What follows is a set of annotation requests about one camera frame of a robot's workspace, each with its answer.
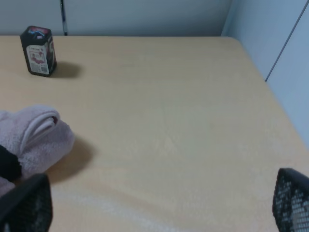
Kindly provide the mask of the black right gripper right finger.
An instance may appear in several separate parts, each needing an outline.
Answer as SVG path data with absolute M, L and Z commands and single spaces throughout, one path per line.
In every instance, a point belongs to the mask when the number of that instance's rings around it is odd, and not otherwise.
M 309 230 L 309 178 L 292 168 L 280 168 L 272 213 L 280 232 Z

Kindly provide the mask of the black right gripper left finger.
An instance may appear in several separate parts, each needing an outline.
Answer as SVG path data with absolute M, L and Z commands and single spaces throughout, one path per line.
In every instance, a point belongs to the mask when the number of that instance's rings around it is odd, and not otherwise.
M 35 174 L 0 198 L 2 232 L 47 232 L 53 220 L 49 178 Z

